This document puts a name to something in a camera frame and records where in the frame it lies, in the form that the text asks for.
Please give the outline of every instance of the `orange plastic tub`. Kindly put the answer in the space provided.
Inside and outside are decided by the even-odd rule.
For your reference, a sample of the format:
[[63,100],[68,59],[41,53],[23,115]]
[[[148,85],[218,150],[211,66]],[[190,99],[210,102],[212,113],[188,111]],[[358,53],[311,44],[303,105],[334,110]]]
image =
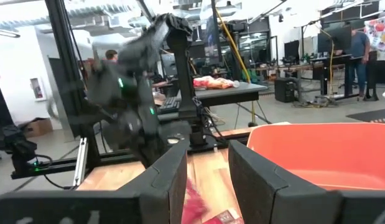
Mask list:
[[327,190],[385,190],[385,124],[261,126],[248,147]]

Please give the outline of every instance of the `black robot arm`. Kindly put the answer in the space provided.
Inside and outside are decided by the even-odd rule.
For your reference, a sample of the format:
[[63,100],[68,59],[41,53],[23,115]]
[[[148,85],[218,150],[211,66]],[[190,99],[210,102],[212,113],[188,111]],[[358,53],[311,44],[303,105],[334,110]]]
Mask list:
[[160,48],[175,30],[192,34],[185,19],[172,14],[158,16],[145,33],[123,46],[117,63],[100,61],[87,83],[91,102],[122,108],[114,122],[119,132],[131,139],[131,151],[146,168],[167,150],[146,70],[159,60]]

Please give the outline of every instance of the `red object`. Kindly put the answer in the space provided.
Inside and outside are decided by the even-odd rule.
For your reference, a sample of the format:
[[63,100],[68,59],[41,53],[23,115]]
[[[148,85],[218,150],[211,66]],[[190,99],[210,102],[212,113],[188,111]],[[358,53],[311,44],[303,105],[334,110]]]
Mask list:
[[327,190],[385,190],[385,124],[260,126],[248,147]]
[[207,207],[193,186],[191,180],[187,179],[184,207],[182,212],[182,224],[192,224],[207,212]]
[[234,209],[228,209],[203,224],[243,224],[243,219]]
[[385,25],[384,23],[379,23],[379,24],[376,24],[374,28],[378,32],[383,32],[385,30]]

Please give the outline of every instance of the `table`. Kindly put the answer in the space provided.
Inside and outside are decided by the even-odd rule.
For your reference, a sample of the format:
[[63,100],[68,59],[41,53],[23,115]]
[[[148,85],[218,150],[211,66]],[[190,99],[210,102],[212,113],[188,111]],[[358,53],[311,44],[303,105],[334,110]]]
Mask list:
[[[222,134],[250,133],[252,129],[223,131]],[[77,190],[116,190],[144,170],[140,162],[97,167]],[[229,208],[234,208],[241,215],[231,182],[227,149],[188,156],[188,176],[209,209],[197,223],[205,222]]]
[[[259,91],[268,87],[252,83],[240,82],[238,88],[227,88],[225,90],[197,90],[195,94],[204,106],[217,106],[230,103],[240,103],[259,99]],[[176,100],[181,100],[179,91]]]

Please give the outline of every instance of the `floor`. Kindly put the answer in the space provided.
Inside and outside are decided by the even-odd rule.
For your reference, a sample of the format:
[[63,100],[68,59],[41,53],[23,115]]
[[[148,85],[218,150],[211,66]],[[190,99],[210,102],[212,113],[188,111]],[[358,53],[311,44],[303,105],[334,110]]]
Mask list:
[[[318,83],[304,83],[305,88],[317,88]],[[273,95],[260,98],[260,106],[267,119],[272,123],[288,121],[290,123],[331,123],[331,122],[358,122],[347,118],[346,115],[361,113],[365,111],[380,110],[385,108],[385,100],[382,93],[385,88],[378,89],[380,98],[377,102],[357,102],[356,99],[347,99],[340,102],[335,108],[295,108],[290,103],[281,103],[274,99]],[[307,93],[304,95],[306,100],[312,100],[318,93]],[[251,103],[242,103],[243,106],[250,108]],[[238,109],[237,105],[223,105],[211,108],[212,112],[219,118],[219,129],[221,131],[246,128],[251,121],[251,114],[243,109]],[[256,113],[262,116],[259,107],[255,103]],[[78,141],[65,142],[61,131],[54,131],[45,136],[30,139],[38,144],[37,153],[52,157],[53,159],[70,158],[77,155],[76,147]],[[97,137],[100,151],[104,152],[101,138]],[[26,178],[11,180],[10,174],[13,170],[11,158],[3,154],[0,160],[0,194],[12,190],[55,190],[56,187],[50,185],[44,177]],[[71,185],[73,172],[52,174],[49,177],[59,185]]]

